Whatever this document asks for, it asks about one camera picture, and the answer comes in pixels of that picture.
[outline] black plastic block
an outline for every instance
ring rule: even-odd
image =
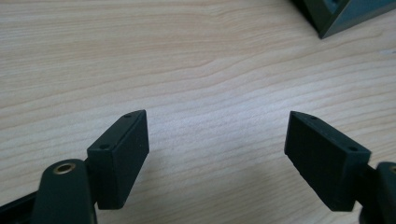
[[[87,152],[98,207],[122,208],[149,154],[146,111],[119,118]]]
[[[354,178],[371,152],[316,117],[290,112],[285,154],[333,211],[351,211]]]

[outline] black plastic part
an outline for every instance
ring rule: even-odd
[[[31,223],[96,223],[84,161],[59,161],[46,169],[35,197]]]
[[[381,162],[378,171],[377,200],[387,224],[396,223],[396,163]]]
[[[291,0],[325,38],[396,8],[396,0]]]
[[[355,176],[371,152],[316,117],[290,112],[285,145],[301,176],[333,211],[351,211]]]
[[[146,111],[119,118],[87,152],[99,209],[122,208],[149,154]]]
[[[30,222],[33,206],[35,204],[35,192],[30,193],[18,200],[7,203],[0,207],[0,223],[2,224],[27,224]]]

